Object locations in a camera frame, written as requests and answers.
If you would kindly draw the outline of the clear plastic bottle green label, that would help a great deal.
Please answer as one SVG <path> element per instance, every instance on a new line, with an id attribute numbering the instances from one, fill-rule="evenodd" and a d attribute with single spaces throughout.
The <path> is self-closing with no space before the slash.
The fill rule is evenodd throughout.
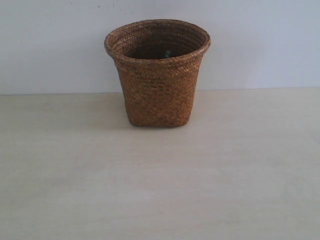
<path id="1" fill-rule="evenodd" d="M 165 53 L 164 53 L 164 58 L 165 59 L 169 59 L 172 57 L 172 51 L 171 50 L 167 50 Z"/>

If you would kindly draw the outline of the brown woven straw basket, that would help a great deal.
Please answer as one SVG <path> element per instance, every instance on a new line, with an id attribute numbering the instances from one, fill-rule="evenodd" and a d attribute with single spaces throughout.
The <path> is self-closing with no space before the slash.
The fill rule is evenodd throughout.
<path id="1" fill-rule="evenodd" d="M 117 69 L 129 122 L 141 127 L 186 125 L 210 45 L 207 31 L 176 19 L 142 20 L 111 31 L 104 48 Z M 170 58 L 164 58 L 167 50 Z"/>

